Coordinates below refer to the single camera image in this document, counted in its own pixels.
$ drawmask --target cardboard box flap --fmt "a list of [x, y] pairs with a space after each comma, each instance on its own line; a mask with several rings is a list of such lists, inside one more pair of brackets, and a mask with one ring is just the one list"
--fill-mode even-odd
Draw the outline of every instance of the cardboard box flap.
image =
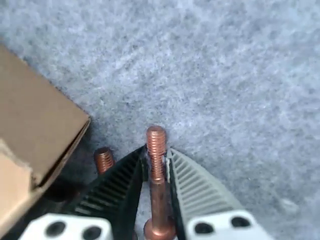
[[89, 117], [0, 46], [0, 137], [39, 184]]
[[0, 138], [0, 192], [5, 193], [1, 198], [0, 216], [9, 218], [8, 210], [17, 208], [25, 201], [29, 194], [32, 179], [32, 170], [23, 161], [18, 159]]

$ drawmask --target hole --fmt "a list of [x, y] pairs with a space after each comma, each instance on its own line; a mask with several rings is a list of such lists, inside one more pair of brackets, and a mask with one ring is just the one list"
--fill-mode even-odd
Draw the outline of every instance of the hole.
[[100, 237], [100, 234], [101, 234], [100, 227], [91, 226], [83, 232], [82, 237], [84, 240], [95, 240]]
[[210, 234], [214, 232], [214, 228], [207, 223], [200, 222], [197, 225], [195, 225], [194, 231], [197, 234]]
[[47, 227], [45, 234], [48, 237], [57, 237], [64, 232], [65, 228], [66, 224], [64, 222], [56, 221]]
[[231, 224], [235, 228], [246, 228], [251, 225], [247, 219], [245, 219], [241, 216], [236, 216], [236, 217], [232, 218]]

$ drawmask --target copper bolt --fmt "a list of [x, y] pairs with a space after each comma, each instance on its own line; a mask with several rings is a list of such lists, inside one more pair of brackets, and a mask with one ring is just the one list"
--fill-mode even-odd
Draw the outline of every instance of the copper bolt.
[[144, 225], [144, 238], [146, 240], [172, 240], [176, 236], [176, 229], [173, 221], [168, 218], [163, 166], [166, 132], [160, 126], [151, 126], [146, 131], [146, 139], [151, 161], [149, 179], [152, 217]]
[[94, 161], [99, 175], [115, 165], [115, 160], [110, 148], [101, 147], [94, 151]]

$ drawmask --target white plastic piece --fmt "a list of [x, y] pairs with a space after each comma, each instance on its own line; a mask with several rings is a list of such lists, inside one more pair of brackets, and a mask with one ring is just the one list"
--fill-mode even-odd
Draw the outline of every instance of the white plastic piece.
[[[248, 221], [249, 225], [236, 227], [232, 223], [235, 218], [244, 219]], [[197, 233], [196, 226], [198, 224], [211, 226], [213, 232]], [[194, 217], [188, 222], [186, 229], [187, 240], [273, 240], [256, 222], [255, 218], [245, 210]]]
[[[65, 224], [63, 231], [56, 236], [48, 235], [48, 228], [57, 222]], [[47, 213], [30, 222], [19, 240], [85, 240], [84, 232], [91, 227], [98, 227], [101, 232], [90, 239], [114, 240], [111, 224], [106, 219], [55, 213]]]

